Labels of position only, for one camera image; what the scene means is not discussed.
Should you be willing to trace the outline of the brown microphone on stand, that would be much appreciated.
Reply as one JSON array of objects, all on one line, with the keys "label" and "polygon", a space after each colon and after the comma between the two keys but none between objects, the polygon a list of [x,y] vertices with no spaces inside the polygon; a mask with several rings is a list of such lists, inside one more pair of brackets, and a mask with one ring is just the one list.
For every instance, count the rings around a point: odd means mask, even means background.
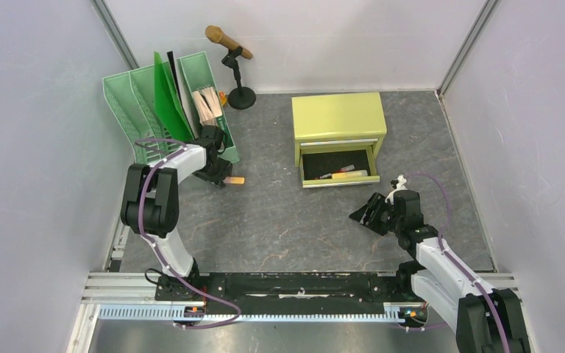
[{"label": "brown microphone on stand", "polygon": [[255,92],[242,84],[241,70],[239,67],[239,57],[247,60],[253,58],[253,54],[245,49],[239,42],[232,39],[220,27],[209,25],[205,29],[206,38],[217,43],[227,49],[227,54],[221,60],[221,63],[231,68],[236,83],[236,88],[227,95],[228,104],[236,110],[246,110],[256,102]]}]

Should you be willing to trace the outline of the yellow highlighter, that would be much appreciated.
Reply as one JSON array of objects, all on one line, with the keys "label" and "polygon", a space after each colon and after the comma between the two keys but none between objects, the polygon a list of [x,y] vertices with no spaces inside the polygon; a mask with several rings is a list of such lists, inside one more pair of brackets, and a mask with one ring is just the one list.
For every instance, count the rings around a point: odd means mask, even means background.
[{"label": "yellow highlighter", "polygon": [[367,177],[368,171],[367,170],[358,170],[358,171],[345,171],[332,174],[333,179],[347,179],[347,178],[358,178],[358,177]]}]

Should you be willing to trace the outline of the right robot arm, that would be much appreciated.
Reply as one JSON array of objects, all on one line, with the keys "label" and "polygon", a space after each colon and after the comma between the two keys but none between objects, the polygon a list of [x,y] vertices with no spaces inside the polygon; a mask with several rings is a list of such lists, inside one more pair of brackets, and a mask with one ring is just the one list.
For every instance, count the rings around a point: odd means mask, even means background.
[{"label": "right robot arm", "polygon": [[427,224],[414,190],[374,193],[349,215],[378,235],[392,233],[411,260],[395,281],[405,300],[427,302],[452,329],[460,352],[530,352],[522,304],[509,288],[499,289],[476,275]]}]

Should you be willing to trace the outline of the yellow-green drawer chest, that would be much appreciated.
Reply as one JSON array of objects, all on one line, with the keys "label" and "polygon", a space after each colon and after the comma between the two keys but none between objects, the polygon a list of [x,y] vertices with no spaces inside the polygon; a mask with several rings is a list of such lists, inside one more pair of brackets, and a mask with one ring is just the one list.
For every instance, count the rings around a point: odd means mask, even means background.
[{"label": "yellow-green drawer chest", "polygon": [[[376,159],[387,134],[380,93],[338,93],[291,99],[294,162],[303,188],[378,183]],[[314,180],[347,165],[367,177]]]}]

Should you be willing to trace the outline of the small orange object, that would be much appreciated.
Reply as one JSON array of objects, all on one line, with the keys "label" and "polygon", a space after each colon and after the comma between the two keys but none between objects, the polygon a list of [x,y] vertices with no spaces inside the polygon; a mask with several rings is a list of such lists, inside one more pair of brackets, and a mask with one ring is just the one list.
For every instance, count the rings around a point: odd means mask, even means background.
[{"label": "small orange object", "polygon": [[224,107],[227,104],[227,97],[224,91],[218,92],[221,105]]}]

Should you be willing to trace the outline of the orange pink highlighter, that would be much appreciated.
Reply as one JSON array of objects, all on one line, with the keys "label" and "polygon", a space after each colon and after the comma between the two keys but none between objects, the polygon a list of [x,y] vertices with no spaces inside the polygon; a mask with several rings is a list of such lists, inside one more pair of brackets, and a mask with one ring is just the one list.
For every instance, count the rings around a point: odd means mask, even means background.
[{"label": "orange pink highlighter", "polygon": [[229,185],[244,185],[245,178],[242,176],[229,176],[224,179],[224,183]]}]

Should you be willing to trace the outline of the mint green file organizer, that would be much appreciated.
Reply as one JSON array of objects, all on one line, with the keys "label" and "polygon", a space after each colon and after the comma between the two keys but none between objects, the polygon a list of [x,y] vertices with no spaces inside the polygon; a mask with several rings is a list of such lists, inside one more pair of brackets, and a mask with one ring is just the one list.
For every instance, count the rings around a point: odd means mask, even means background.
[{"label": "mint green file organizer", "polygon": [[[188,98],[191,100],[193,120],[199,125],[199,136],[202,127],[199,123],[196,107],[191,92],[206,87],[214,87],[218,92],[213,72],[206,52],[187,55],[177,59]],[[174,143],[163,139],[174,140],[154,109],[154,63],[142,68],[121,74],[105,77],[102,80],[105,100],[116,117],[124,134],[131,143],[141,141],[141,145],[132,145],[137,163],[150,163],[177,149]],[[239,153],[227,123],[222,116],[222,130],[226,133],[225,148],[220,151],[221,158],[238,163]]]}]

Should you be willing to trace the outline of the green plastic folder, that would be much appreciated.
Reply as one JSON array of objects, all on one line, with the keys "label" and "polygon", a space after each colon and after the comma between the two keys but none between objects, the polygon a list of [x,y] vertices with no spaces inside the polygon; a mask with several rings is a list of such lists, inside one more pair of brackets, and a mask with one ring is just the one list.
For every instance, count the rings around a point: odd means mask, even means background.
[{"label": "green plastic folder", "polygon": [[173,139],[182,142],[193,139],[191,126],[179,100],[171,66],[163,61],[159,52],[154,53],[154,109]]}]

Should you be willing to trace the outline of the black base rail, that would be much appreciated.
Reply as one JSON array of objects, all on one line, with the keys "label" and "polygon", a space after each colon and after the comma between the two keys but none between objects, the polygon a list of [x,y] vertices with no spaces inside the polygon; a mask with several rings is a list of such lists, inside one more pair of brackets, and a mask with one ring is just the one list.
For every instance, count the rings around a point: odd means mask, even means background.
[{"label": "black base rail", "polygon": [[209,273],[189,282],[207,295],[162,275],[154,297],[189,307],[204,302],[210,315],[234,315],[237,309],[243,315],[380,314],[385,303],[421,301],[399,277],[374,272]]}]

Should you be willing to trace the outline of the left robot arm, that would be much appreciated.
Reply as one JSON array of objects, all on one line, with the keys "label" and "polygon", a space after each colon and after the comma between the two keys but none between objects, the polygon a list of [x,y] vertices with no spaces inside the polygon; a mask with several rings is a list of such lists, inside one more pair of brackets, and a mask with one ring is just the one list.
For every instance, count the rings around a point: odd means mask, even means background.
[{"label": "left robot arm", "polygon": [[220,157],[226,133],[205,125],[199,137],[174,143],[177,149],[150,163],[134,163],[127,170],[120,219],[150,246],[161,264],[161,272],[174,277],[173,289],[183,299],[196,298],[202,289],[199,269],[178,233],[179,186],[194,176],[216,187],[224,187],[232,163]]}]

